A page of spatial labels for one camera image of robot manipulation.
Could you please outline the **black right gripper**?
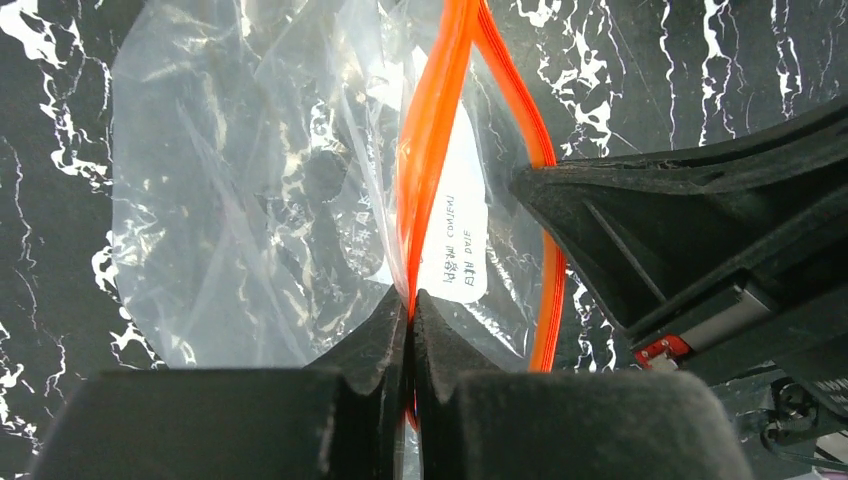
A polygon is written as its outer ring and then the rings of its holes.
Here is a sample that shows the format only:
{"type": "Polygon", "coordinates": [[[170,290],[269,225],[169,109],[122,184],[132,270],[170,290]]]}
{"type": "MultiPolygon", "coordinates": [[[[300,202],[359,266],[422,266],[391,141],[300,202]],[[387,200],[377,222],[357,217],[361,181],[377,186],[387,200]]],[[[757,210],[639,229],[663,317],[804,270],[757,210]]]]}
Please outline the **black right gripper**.
{"type": "Polygon", "coordinates": [[[755,473],[846,473],[845,96],[704,147],[528,169],[510,189],[642,368],[713,389],[755,473]]]}

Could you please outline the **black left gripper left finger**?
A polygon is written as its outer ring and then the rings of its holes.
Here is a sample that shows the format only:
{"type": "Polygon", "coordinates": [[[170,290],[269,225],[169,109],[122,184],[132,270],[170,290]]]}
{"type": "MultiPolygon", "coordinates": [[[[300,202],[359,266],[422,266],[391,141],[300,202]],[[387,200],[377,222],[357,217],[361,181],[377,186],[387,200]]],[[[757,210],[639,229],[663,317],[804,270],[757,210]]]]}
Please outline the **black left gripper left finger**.
{"type": "Polygon", "coordinates": [[[302,368],[105,372],[62,409],[36,479],[398,479],[407,312],[395,290],[302,368]]]}

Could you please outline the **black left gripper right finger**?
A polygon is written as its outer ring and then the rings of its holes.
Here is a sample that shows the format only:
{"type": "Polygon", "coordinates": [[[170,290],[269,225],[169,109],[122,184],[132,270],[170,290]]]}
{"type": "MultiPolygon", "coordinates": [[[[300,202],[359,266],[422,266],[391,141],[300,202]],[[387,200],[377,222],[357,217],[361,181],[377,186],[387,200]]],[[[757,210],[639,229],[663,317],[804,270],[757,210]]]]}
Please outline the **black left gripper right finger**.
{"type": "Polygon", "coordinates": [[[417,295],[426,479],[749,479],[718,398],[685,372],[500,369],[417,295]]]}

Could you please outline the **clear zip bag orange zipper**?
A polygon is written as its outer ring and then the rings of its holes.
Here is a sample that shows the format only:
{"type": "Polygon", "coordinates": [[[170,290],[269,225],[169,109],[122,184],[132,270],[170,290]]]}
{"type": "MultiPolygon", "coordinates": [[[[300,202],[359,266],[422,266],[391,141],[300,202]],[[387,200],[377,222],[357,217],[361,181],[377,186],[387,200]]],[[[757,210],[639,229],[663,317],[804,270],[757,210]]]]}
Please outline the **clear zip bag orange zipper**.
{"type": "Polygon", "coordinates": [[[171,368],[302,367],[389,291],[509,371],[566,261],[512,194],[556,155],[489,1],[150,1],[113,67],[120,301],[171,368]]]}

